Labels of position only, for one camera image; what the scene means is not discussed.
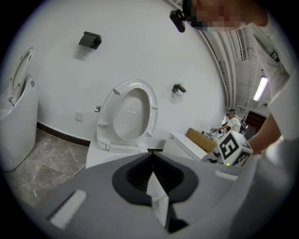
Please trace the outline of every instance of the cardboard box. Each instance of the cardboard box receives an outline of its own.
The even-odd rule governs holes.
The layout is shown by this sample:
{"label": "cardboard box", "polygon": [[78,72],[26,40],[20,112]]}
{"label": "cardboard box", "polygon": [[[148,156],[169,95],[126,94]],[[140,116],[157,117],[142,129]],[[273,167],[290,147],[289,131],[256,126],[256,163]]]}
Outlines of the cardboard box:
{"label": "cardboard box", "polygon": [[186,134],[186,137],[197,144],[201,149],[207,153],[211,153],[217,146],[217,143],[208,137],[202,135],[200,132],[190,128]]}

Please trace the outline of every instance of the black baseboard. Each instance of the black baseboard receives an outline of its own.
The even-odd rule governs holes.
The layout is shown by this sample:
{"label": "black baseboard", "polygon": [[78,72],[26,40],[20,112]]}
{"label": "black baseboard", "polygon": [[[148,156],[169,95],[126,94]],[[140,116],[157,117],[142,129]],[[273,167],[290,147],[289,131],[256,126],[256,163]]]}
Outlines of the black baseboard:
{"label": "black baseboard", "polygon": [[[57,138],[65,140],[65,141],[69,141],[71,143],[79,144],[79,145],[83,145],[83,146],[87,146],[87,147],[89,147],[89,145],[90,145],[90,141],[88,141],[88,140],[83,140],[83,139],[76,138],[74,136],[70,136],[70,135],[64,134],[64,133],[59,132],[59,131],[57,131],[55,129],[52,129],[52,128],[48,127],[48,126],[45,126],[45,125],[43,125],[41,123],[37,123],[36,127],[38,129],[40,129],[40,130],[48,133],[48,134],[51,134],[51,135],[53,135],[53,136],[55,136]],[[157,152],[162,152],[163,149],[161,149],[161,148],[158,148],[158,149],[157,148],[148,148],[148,151],[149,152],[156,152],[156,151]]]}

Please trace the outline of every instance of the electrical outlet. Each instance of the electrical outlet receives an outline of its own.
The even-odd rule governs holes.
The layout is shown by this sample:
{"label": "electrical outlet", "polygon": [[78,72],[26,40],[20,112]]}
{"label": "electrical outlet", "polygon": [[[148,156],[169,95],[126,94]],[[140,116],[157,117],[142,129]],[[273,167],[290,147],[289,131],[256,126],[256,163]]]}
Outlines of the electrical outlet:
{"label": "electrical outlet", "polygon": [[76,111],[75,113],[75,120],[83,122],[83,115],[84,113],[81,111]]}

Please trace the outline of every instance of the toilet seat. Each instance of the toilet seat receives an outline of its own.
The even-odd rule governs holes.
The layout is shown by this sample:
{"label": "toilet seat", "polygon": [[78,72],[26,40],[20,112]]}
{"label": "toilet seat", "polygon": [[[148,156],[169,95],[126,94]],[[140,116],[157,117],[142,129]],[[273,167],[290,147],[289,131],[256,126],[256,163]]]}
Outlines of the toilet seat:
{"label": "toilet seat", "polygon": [[140,79],[120,83],[108,94],[98,114],[99,148],[114,153],[147,152],[157,113],[157,99],[148,83]]}
{"label": "toilet seat", "polygon": [[9,101],[15,105],[21,95],[23,85],[27,76],[29,62],[34,53],[34,48],[29,48],[20,58],[20,63],[14,73],[14,76],[9,81],[9,87],[7,89],[6,96]]}

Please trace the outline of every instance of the marble floor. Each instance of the marble floor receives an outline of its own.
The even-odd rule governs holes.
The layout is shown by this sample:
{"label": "marble floor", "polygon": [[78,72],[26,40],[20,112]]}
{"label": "marble floor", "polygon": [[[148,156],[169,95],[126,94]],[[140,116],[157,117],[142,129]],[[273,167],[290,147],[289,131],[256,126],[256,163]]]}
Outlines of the marble floor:
{"label": "marble floor", "polygon": [[16,197],[35,207],[57,185],[85,167],[88,147],[36,129],[36,145],[13,171],[5,173]]}

